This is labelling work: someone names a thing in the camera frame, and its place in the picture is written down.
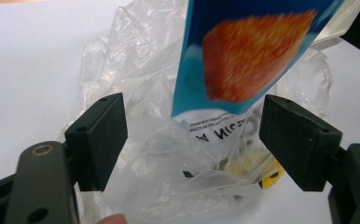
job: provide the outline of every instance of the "blue package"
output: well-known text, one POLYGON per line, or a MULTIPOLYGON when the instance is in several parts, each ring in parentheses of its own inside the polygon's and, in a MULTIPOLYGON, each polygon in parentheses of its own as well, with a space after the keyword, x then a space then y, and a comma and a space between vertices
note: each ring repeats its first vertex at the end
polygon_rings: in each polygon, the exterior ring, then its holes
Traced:
POLYGON ((297 61, 343 0, 190 0, 172 116, 240 114, 297 61))

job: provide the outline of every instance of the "orange printed image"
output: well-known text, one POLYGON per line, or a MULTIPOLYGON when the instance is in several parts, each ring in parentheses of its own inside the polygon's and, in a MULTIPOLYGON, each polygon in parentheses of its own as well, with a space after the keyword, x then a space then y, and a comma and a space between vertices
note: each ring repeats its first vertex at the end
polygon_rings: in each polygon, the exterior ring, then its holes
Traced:
POLYGON ((202 40, 211 100, 240 103, 264 90, 296 56, 315 10, 222 21, 202 40))

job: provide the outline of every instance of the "screw hole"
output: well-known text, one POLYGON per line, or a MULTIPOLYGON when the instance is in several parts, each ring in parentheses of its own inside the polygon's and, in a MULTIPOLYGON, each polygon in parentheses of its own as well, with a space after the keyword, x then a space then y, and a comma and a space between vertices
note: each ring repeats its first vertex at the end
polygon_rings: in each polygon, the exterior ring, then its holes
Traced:
POLYGON ((29 223, 37 223, 48 215, 48 209, 47 208, 40 208, 35 210, 31 215, 28 217, 29 223))
POLYGON ((86 130, 87 130, 86 127, 80 127, 80 128, 77 128, 77 129, 76 129, 76 132, 78 132, 78 133, 84 133, 86 130))
POLYGON ((43 145, 39 147, 35 147, 32 150, 32 155, 39 157, 49 154, 54 149, 54 146, 52 145, 43 145))

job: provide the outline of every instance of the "plastic bag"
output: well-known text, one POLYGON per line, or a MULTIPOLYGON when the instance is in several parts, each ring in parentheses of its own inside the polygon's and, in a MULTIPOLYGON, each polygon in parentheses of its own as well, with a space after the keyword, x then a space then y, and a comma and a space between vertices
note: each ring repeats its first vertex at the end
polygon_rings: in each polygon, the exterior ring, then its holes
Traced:
POLYGON ((77 194, 84 223, 115 213, 131 224, 172 223, 236 209, 280 169, 257 136, 262 101, 240 115, 205 110, 171 118, 186 13, 186 0, 136 0, 118 9, 107 39, 86 46, 84 110, 123 92, 129 138, 105 192, 77 194))
POLYGON ((277 94, 302 105, 323 118, 329 100, 332 76, 325 55, 317 49, 308 49, 274 88, 277 94))

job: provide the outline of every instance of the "white table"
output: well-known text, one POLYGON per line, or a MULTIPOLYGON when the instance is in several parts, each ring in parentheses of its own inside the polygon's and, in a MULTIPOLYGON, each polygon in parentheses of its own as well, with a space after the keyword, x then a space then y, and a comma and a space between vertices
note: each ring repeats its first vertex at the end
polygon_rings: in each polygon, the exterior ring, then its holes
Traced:
MULTIPOLYGON (((58 139, 79 112, 83 48, 107 36, 117 7, 129 2, 0 5, 0 179, 15 172, 24 149, 58 139)), ((360 143, 360 50, 339 38, 316 47, 327 56, 334 77, 325 120, 343 131, 341 145, 347 148, 360 143)), ((182 223, 329 223, 329 190, 327 185, 324 193, 305 193, 284 175, 239 211, 182 223)))

